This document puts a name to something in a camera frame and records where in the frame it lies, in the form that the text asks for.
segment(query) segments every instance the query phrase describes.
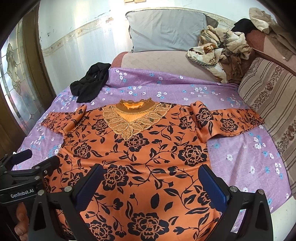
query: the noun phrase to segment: bed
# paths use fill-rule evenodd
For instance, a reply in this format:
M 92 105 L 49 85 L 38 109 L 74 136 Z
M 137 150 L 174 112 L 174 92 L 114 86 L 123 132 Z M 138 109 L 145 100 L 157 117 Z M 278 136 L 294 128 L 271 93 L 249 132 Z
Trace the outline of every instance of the bed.
M 147 98 L 183 105 L 200 100 L 210 110 L 249 108 L 237 93 L 238 85 L 217 83 L 199 66 L 190 66 L 184 52 L 169 52 L 119 55 L 121 60 L 114 60 L 106 86 L 91 103 L 87 103 L 87 109 L 117 103 L 120 99 L 139 101 Z M 174 58 L 178 59 L 179 69 L 176 69 Z M 164 59 L 170 59 L 170 62 L 166 63 Z M 32 158 L 14 169 L 31 168 L 58 153 L 62 135 L 40 126 L 40 123 L 51 111 L 75 111 L 80 106 L 76 98 L 71 95 L 69 87 L 58 94 L 18 150 L 31 149 Z M 282 159 L 265 128 L 259 126 L 236 137 L 213 138 L 207 144 L 212 170 L 228 185 L 248 192 L 259 188 L 265 190 L 273 218 L 274 240 L 284 240 L 295 223 L 296 205 L 294 198 L 289 198 L 291 189 Z M 242 211 L 233 231 L 238 230 L 243 214 Z

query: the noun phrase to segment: blouse sleeve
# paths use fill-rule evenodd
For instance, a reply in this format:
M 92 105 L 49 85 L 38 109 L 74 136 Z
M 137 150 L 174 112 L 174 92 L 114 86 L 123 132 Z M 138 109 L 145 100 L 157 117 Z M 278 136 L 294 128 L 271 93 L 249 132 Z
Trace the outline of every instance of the blouse sleeve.
M 192 105 L 193 119 L 197 124 L 198 138 L 206 143 L 215 135 L 232 137 L 249 131 L 264 123 L 264 120 L 251 109 L 224 109 L 209 111 L 202 102 Z
M 41 125 L 65 136 L 74 129 L 84 116 L 85 111 L 86 105 L 82 105 L 75 112 L 50 112 Z

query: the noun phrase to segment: stained glass window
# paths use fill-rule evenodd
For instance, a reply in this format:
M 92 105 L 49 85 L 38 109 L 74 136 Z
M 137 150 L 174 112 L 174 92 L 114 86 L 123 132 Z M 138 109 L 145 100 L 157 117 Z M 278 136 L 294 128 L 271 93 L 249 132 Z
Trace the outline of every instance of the stained glass window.
M 32 86 L 25 62 L 22 20 L 1 49 L 0 85 L 13 116 L 28 134 L 44 113 L 44 109 Z

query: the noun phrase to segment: orange floral blouse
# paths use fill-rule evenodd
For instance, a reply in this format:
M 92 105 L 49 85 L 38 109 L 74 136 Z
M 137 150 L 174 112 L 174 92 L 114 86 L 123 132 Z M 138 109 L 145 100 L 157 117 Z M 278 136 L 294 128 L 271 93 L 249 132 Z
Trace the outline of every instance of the orange floral blouse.
M 107 169 L 105 180 L 80 213 L 98 240 L 204 240 L 220 217 L 197 176 L 201 164 L 210 166 L 206 142 L 262 123 L 251 109 L 209 111 L 199 101 L 120 101 L 52 112 L 42 125 L 62 133 L 64 142 L 57 154 L 61 165 L 45 179 L 47 188 L 73 186 L 99 163 Z

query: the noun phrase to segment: blue gripper pad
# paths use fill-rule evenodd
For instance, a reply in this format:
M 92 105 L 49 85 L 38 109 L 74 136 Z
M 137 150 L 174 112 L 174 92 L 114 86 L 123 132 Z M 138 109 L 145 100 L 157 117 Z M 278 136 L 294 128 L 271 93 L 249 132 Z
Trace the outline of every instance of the blue gripper pad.
M 104 170 L 103 166 L 98 165 L 97 167 L 92 167 L 89 172 L 91 173 L 88 173 L 88 175 L 90 175 L 88 180 L 76 195 L 75 209 L 77 212 L 86 210 L 94 196 L 94 193 L 98 189 L 98 186 L 100 185 L 101 181 L 104 180 L 104 174 L 106 173 L 106 170 Z
M 216 210 L 224 213 L 230 197 L 227 184 L 217 177 L 207 165 L 199 167 L 198 178 Z

